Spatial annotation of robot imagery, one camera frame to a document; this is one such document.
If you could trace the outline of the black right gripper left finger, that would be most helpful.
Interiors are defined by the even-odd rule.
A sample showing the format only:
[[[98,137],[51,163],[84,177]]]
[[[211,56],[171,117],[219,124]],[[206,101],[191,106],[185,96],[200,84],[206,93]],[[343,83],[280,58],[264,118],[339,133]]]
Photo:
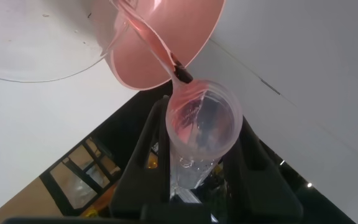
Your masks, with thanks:
[[[152,107],[134,152],[114,191],[109,211],[114,218],[151,218],[170,200],[170,152],[165,127],[168,96]],[[149,169],[153,140],[158,142],[157,167]]]

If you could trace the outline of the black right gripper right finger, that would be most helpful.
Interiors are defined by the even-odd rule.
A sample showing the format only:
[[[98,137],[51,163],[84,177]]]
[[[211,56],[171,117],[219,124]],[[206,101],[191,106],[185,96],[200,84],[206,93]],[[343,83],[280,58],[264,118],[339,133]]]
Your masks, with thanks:
[[[303,207],[247,120],[223,156],[229,223],[299,223]]]

